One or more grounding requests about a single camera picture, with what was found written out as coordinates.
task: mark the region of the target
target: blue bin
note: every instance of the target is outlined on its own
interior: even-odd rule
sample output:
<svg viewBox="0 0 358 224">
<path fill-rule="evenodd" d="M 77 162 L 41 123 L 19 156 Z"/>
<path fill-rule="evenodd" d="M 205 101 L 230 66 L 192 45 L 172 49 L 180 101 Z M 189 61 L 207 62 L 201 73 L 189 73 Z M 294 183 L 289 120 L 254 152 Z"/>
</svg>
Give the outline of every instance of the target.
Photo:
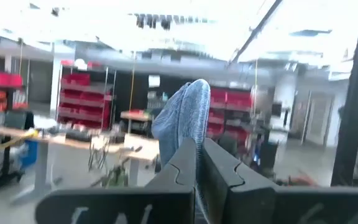
<svg viewBox="0 0 358 224">
<path fill-rule="evenodd" d="M 37 146 L 38 142 L 26 140 L 25 144 L 29 147 L 27 154 L 22 157 L 22 169 L 25 169 L 33 164 L 35 164 L 37 160 Z"/>
</svg>

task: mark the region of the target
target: pillar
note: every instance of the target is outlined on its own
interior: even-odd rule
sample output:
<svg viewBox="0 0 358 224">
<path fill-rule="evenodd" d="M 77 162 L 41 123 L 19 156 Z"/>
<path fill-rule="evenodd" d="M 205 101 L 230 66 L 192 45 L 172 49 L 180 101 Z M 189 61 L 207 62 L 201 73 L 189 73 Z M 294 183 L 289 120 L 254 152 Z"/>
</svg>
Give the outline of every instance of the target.
<svg viewBox="0 0 358 224">
<path fill-rule="evenodd" d="M 351 185 L 358 154 L 358 40 L 339 128 L 331 186 Z"/>
<path fill-rule="evenodd" d="M 59 92 L 60 92 L 60 69 L 62 60 L 72 60 L 75 59 L 75 49 L 71 49 L 62 44 L 53 45 L 53 71 L 52 71 L 52 90 L 50 94 L 50 117 L 55 118 L 57 103 L 59 101 Z"/>
<path fill-rule="evenodd" d="M 5 55 L 5 72 L 12 72 L 12 55 Z"/>
<path fill-rule="evenodd" d="M 297 74 L 296 73 L 284 73 L 279 75 L 276 82 L 273 102 L 282 104 L 282 113 L 281 116 L 272 116 L 270 119 L 270 124 L 274 128 L 290 130 L 290 120 L 292 114 L 292 106 L 295 99 L 296 84 L 297 84 Z M 288 110 L 287 122 L 284 125 L 285 113 Z M 277 140 L 281 143 L 287 142 L 288 134 L 285 132 L 275 132 L 270 133 L 270 139 Z"/>
</svg>

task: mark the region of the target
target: ceiling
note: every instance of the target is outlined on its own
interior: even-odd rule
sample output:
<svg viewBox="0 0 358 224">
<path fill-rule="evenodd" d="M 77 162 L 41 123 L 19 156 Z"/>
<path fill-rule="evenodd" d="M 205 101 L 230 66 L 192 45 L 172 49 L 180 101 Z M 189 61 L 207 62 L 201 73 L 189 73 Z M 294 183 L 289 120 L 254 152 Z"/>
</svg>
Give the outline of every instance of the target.
<svg viewBox="0 0 358 224">
<path fill-rule="evenodd" d="M 243 80 L 255 68 L 262 77 L 293 72 L 296 69 L 291 68 L 298 65 L 324 72 L 331 67 L 348 67 L 341 63 L 344 52 L 350 52 L 351 57 L 356 46 L 358 0 L 284 0 L 239 56 L 239 63 L 225 67 L 273 3 L 274 0 L 0 0 L 0 14 L 5 15 L 0 17 L 0 36 L 15 41 L 21 38 L 25 43 L 23 55 L 32 58 L 51 60 L 52 42 L 67 40 L 66 44 L 56 45 L 63 54 L 73 51 L 73 45 L 68 43 L 82 41 L 94 43 L 86 51 L 105 63 L 125 61 L 126 67 L 133 67 L 131 52 L 135 51 L 137 64 L 152 66 L 149 70 L 180 68 L 177 73 L 213 73 L 216 75 L 212 77 L 221 79 Z M 51 14 L 52 9 L 58 11 L 58 16 Z M 159 25 L 156 29 L 140 29 L 135 16 L 140 14 L 160 19 L 175 15 L 172 17 L 179 19 L 172 22 L 169 31 Z M 17 54 L 13 46 L 12 42 L 0 42 L 0 54 L 4 54 L 5 47 Z M 141 52 L 149 53 L 150 58 Z M 173 61 L 173 55 L 180 59 Z"/>
</svg>

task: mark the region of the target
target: ceiling beam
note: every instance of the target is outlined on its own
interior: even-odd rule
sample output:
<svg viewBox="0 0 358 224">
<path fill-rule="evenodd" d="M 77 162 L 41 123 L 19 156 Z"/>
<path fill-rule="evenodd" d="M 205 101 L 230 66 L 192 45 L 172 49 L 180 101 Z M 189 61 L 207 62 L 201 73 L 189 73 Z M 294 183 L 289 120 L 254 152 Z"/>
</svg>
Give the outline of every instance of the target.
<svg viewBox="0 0 358 224">
<path fill-rule="evenodd" d="M 244 45 L 237 51 L 236 56 L 227 63 L 227 68 L 230 67 L 230 65 L 234 62 L 237 63 L 239 60 L 240 55 L 248 48 L 250 43 L 257 37 L 258 33 L 264 28 L 266 23 L 269 21 L 272 14 L 276 11 L 277 7 L 281 4 L 283 0 L 275 0 L 272 7 L 267 11 L 266 15 L 260 20 L 258 26 L 251 32 L 251 35 L 248 37 L 247 41 L 244 43 Z"/>
</svg>

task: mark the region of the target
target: black frame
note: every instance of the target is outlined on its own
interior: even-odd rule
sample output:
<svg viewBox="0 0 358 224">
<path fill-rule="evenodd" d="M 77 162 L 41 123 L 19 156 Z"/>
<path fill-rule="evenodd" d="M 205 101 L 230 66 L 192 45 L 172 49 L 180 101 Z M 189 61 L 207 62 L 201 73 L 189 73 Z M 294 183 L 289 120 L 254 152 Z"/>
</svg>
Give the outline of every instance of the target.
<svg viewBox="0 0 358 224">
<path fill-rule="evenodd" d="M 352 185 L 358 152 L 358 40 L 349 78 L 331 186 Z"/>
<path fill-rule="evenodd" d="M 35 210 L 39 224 L 193 224 L 196 144 L 185 139 L 170 162 L 145 187 L 58 190 Z"/>
<path fill-rule="evenodd" d="M 201 189 L 210 223 L 358 223 L 358 189 L 287 187 L 262 177 L 210 139 Z"/>
</svg>

